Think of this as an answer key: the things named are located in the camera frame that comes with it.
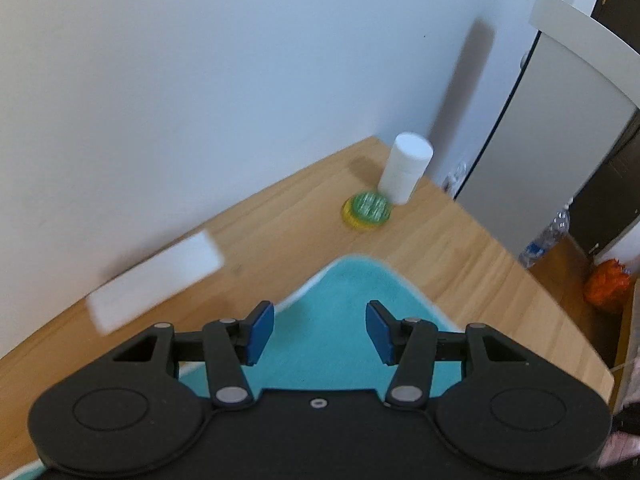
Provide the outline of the orange bag on floor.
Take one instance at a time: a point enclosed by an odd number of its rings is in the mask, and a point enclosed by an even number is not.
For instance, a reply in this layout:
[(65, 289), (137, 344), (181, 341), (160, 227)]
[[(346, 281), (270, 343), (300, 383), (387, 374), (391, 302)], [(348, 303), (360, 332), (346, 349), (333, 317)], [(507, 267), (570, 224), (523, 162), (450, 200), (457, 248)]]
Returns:
[(582, 288), (585, 302), (596, 309), (620, 314), (630, 294), (632, 276), (626, 266), (608, 259), (595, 266)]

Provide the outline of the plastic bottle on floor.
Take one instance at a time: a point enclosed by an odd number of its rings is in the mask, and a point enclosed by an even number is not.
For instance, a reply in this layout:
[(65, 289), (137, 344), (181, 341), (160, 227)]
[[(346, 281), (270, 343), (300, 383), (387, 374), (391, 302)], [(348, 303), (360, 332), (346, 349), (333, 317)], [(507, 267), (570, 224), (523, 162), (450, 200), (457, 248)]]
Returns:
[(518, 262), (525, 269), (531, 268), (551, 248), (559, 243), (570, 232), (570, 205), (569, 200), (563, 208), (554, 216), (546, 226), (518, 255)]

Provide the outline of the green yellow round lid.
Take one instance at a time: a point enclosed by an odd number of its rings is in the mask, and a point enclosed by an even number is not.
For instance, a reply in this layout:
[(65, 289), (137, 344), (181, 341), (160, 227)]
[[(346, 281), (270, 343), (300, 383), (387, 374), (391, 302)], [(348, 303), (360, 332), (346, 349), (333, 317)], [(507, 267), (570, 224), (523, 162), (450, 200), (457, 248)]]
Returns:
[(341, 216), (352, 229), (369, 231), (378, 229), (390, 220), (393, 206), (378, 192), (364, 191), (349, 197)]

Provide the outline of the white cylindrical container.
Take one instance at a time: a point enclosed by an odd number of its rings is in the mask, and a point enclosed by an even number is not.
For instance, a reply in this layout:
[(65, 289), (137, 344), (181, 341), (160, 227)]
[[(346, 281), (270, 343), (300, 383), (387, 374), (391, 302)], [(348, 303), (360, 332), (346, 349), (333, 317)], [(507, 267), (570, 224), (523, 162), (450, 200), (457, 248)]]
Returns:
[(378, 181), (378, 192), (394, 206), (408, 203), (433, 155), (431, 143), (423, 136), (399, 133)]

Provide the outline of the teal microfibre towel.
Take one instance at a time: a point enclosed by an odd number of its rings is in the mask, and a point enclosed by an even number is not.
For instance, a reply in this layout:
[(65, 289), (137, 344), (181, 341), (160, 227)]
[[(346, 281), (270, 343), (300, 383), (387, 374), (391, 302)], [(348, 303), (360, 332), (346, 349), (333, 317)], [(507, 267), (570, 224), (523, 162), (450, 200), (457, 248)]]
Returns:
[(463, 332), (386, 266), (345, 257), (274, 305), (264, 352), (243, 372), (246, 408), (210, 398), (202, 330), (155, 324), (46, 390), (28, 431), (50, 479), (389, 479), (442, 471), (428, 404), (461, 378), (436, 352), (425, 408), (395, 408), (395, 373), (366, 330), (378, 300), (398, 320)]

